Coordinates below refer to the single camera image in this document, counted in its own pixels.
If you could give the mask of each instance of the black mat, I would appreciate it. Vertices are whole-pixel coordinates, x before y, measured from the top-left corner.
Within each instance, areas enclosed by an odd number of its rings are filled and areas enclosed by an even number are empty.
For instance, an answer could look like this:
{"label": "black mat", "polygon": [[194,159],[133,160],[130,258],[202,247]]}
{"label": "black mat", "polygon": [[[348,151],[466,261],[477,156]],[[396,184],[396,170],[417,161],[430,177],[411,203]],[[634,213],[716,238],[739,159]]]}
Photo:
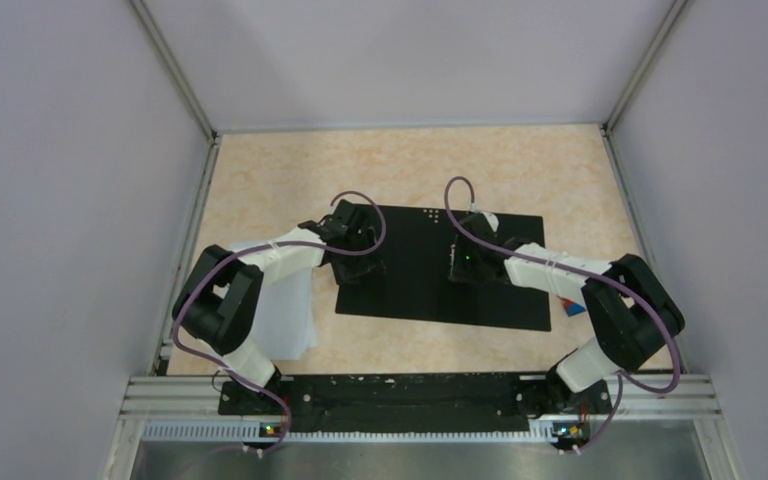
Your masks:
{"label": "black mat", "polygon": [[[372,207],[363,207],[378,225]],[[381,210],[387,221],[387,239],[379,254],[387,273],[365,276],[359,285],[341,286],[337,313],[551,331],[545,292],[448,280],[455,229],[445,211],[391,206]],[[458,218],[465,214],[455,211]],[[522,237],[544,245],[542,217],[497,217],[500,239]]]}

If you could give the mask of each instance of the metal frame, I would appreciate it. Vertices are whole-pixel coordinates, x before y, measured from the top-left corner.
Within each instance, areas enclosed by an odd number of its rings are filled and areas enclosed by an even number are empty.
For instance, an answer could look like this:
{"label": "metal frame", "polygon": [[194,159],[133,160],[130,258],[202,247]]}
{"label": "metal frame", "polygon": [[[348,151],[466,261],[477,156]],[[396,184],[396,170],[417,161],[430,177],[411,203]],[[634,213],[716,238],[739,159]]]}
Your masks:
{"label": "metal frame", "polygon": [[[157,362],[169,358],[171,353],[171,306],[175,293],[180,289],[185,272],[192,261],[199,226],[210,187],[213,170],[219,153],[221,136],[211,126],[210,121],[198,102],[192,87],[187,81],[179,63],[166,43],[160,28],[154,21],[144,0],[127,0],[136,18],[152,44],[157,58],[166,70],[184,106],[198,124],[199,129],[209,142],[209,150],[202,169],[202,177],[193,194],[192,209],[188,214],[186,233],[181,242],[176,268],[176,278],[171,283],[167,294],[167,305],[163,311],[163,333],[159,341]],[[674,0],[666,17],[660,24],[651,43],[640,59],[637,68],[622,91],[620,98],[609,118],[601,126],[601,134],[608,154],[617,185],[624,198],[635,239],[644,258],[657,270],[657,259],[649,248],[644,226],[640,220],[637,202],[627,183],[627,175],[620,156],[614,146],[614,131],[622,120],[628,106],[634,100],[641,86],[645,83],[652,66],[658,59],[665,42],[683,18],[690,0]],[[638,378],[647,383],[663,383],[668,375],[644,374]],[[137,460],[140,439],[147,427],[161,421],[210,421],[228,419],[217,413],[220,393],[214,389],[213,381],[222,381],[227,377],[218,376],[175,376],[175,377],[134,377],[131,379],[116,426],[114,439],[105,469],[105,478],[130,478]],[[609,391],[616,394],[615,378],[606,379]],[[713,480],[740,479],[739,461],[735,448],[728,434],[716,394],[707,375],[682,375],[678,389],[669,396],[654,395],[626,384],[619,414],[615,421],[660,421],[690,420],[699,437],[701,454],[708,466]],[[548,421],[574,420],[563,415],[546,417]],[[240,419],[234,417],[233,423]]]}

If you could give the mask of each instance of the gray floor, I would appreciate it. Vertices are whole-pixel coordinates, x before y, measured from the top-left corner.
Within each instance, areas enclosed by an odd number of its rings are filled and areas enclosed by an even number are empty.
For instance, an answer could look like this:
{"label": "gray floor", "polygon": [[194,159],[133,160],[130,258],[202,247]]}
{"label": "gray floor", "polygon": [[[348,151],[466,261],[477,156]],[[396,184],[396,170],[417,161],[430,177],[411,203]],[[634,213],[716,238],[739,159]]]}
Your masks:
{"label": "gray floor", "polygon": [[[708,479],[693,425],[617,422],[581,457],[523,444],[293,444],[263,460],[226,451],[180,479]],[[133,480],[174,478],[216,444],[145,443]]]}

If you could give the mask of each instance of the beige table surface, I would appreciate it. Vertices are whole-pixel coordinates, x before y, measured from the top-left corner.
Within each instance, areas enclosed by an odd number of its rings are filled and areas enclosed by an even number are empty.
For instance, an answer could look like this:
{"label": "beige table surface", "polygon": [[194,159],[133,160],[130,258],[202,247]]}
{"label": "beige table surface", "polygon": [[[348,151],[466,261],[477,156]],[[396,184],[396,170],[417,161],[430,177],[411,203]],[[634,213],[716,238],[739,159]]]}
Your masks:
{"label": "beige table surface", "polygon": [[[318,220],[348,189],[384,205],[442,208],[454,175],[472,180],[481,209],[543,216],[547,248],[607,260],[637,251],[598,127],[563,125],[226,135],[196,253]],[[468,201],[465,186],[453,188],[454,208]],[[546,370],[593,335],[586,315],[568,318],[555,298],[552,331],[532,332],[338,315],[330,268],[314,271],[313,289],[318,345],[276,362],[284,373]],[[668,368],[666,353],[645,367]],[[177,350],[168,369],[214,371]]]}

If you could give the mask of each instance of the wire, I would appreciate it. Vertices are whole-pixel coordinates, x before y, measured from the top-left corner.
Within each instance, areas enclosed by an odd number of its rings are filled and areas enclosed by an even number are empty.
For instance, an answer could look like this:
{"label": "wire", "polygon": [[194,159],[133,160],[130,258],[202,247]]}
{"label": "wire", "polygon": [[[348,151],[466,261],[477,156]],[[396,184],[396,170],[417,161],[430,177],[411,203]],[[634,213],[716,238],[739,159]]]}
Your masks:
{"label": "wire", "polygon": [[474,206],[475,206],[475,189],[472,186],[472,182],[470,182],[468,178],[463,176],[456,176],[456,177],[452,177],[449,180],[449,183],[446,184],[446,190],[443,193],[443,203],[446,206],[446,215],[449,217],[449,221],[452,222],[452,225],[455,227],[455,229],[458,230],[458,232],[461,235],[472,240],[476,244],[482,247],[488,248],[490,250],[493,250],[495,252],[520,258],[528,262],[538,263],[540,265],[549,265],[551,263],[553,268],[564,270],[566,272],[574,273],[576,275],[581,275],[587,278],[592,278],[610,287],[613,287],[623,295],[632,298],[638,305],[640,305],[640,307],[643,308],[643,311],[645,311],[646,314],[652,318],[652,321],[655,322],[655,326],[658,328],[658,331],[661,333],[661,336],[664,338],[664,344],[667,346],[667,350],[670,352],[670,360],[672,361],[672,377],[670,378],[670,383],[663,388],[653,387],[651,385],[646,385],[645,383],[642,383],[636,380],[627,371],[625,371],[624,369],[621,369],[617,373],[619,387],[617,391],[617,399],[614,402],[613,408],[611,408],[611,413],[608,414],[608,417],[605,419],[605,422],[599,426],[599,429],[596,430],[596,433],[590,436],[589,441],[584,446],[578,449],[578,453],[582,453],[583,451],[587,450],[589,446],[593,443],[593,441],[602,435],[602,432],[605,431],[605,428],[608,426],[608,424],[611,423],[611,420],[614,418],[614,415],[617,413],[617,410],[619,409],[620,400],[622,399],[622,388],[623,388],[622,379],[623,378],[625,378],[626,380],[628,380],[638,388],[642,390],[646,390],[648,392],[652,392],[652,393],[666,394],[675,390],[675,388],[678,386],[679,381],[681,380],[681,359],[678,356],[678,348],[676,347],[675,342],[670,336],[670,332],[667,329],[667,326],[664,324],[664,320],[661,318],[660,315],[658,315],[658,312],[652,307],[652,305],[649,304],[649,302],[647,302],[637,292],[631,290],[630,288],[626,287],[622,283],[617,282],[612,278],[609,278],[597,273],[588,272],[587,270],[582,270],[580,268],[572,267],[570,265],[565,265],[563,263],[558,263],[558,262],[555,262],[554,260],[545,260],[542,258],[532,257],[530,255],[518,253],[513,250],[509,250],[507,248],[499,247],[490,242],[486,242],[476,237],[475,235],[471,234],[469,231],[467,231],[467,229],[465,229],[458,222],[457,218],[455,218],[455,214],[452,212],[451,206],[449,205],[449,191],[451,190],[452,185],[454,185],[454,183],[458,181],[466,183],[467,187],[469,187],[470,209],[474,209]]}
{"label": "wire", "polygon": [[[375,244],[373,244],[371,247],[364,250],[344,250],[342,248],[329,247],[328,245],[322,245],[314,242],[306,242],[303,240],[285,240],[281,242],[255,245],[253,247],[245,248],[243,250],[240,250],[239,252],[228,255],[226,258],[222,259],[222,261],[217,263],[216,266],[213,267],[213,269],[207,272],[207,275],[205,275],[204,278],[201,280],[201,282],[199,282],[198,285],[196,285],[196,288],[193,289],[193,292],[190,294],[190,296],[181,306],[181,310],[178,312],[178,315],[175,317],[175,322],[172,327],[172,341],[176,347],[178,347],[180,350],[186,353],[195,355],[199,358],[204,358],[205,360],[209,360],[219,365],[219,368],[227,371],[228,375],[230,375],[231,378],[236,380],[237,383],[244,385],[259,393],[262,393],[263,395],[266,395],[270,399],[274,400],[281,407],[281,409],[284,410],[284,415],[286,417],[286,428],[281,429],[281,433],[278,436],[278,440],[274,444],[272,444],[271,446],[263,450],[263,454],[267,454],[274,451],[276,448],[278,448],[279,445],[281,445],[281,443],[284,442],[284,439],[287,436],[287,432],[290,431],[290,425],[292,423],[292,418],[293,418],[292,413],[290,412],[290,407],[278,395],[270,392],[269,390],[255,383],[250,382],[248,379],[244,378],[242,375],[240,375],[239,373],[231,369],[222,358],[216,357],[208,353],[200,352],[192,347],[184,345],[181,342],[181,339],[179,337],[181,324],[184,322],[184,318],[186,318],[187,312],[189,312],[193,303],[196,301],[199,295],[201,295],[201,292],[207,287],[210,281],[213,280],[213,277],[215,277],[219,272],[221,272],[222,269],[225,268],[228,264],[245,255],[249,255],[255,252],[262,252],[264,250],[269,250],[274,247],[279,247],[279,248],[280,247],[313,247],[313,248],[320,248],[327,252],[336,253],[339,255],[354,256],[354,257],[368,255],[374,252],[375,250],[377,250],[384,243],[384,239],[387,236],[387,222],[384,219],[384,213],[381,211],[381,208],[370,197],[368,197],[364,193],[361,193],[355,190],[347,190],[345,192],[339,193],[337,196],[334,197],[334,199],[331,200],[331,205],[334,205],[334,203],[337,200],[339,200],[340,198],[346,195],[357,195],[363,198],[364,200],[369,202],[370,205],[372,205],[372,208],[375,209],[375,213],[378,214],[378,218],[381,222],[381,235],[375,241]],[[216,452],[212,452],[212,453],[218,453],[219,451],[224,451],[224,450],[227,450],[227,448],[222,448],[221,450],[217,449]]]}

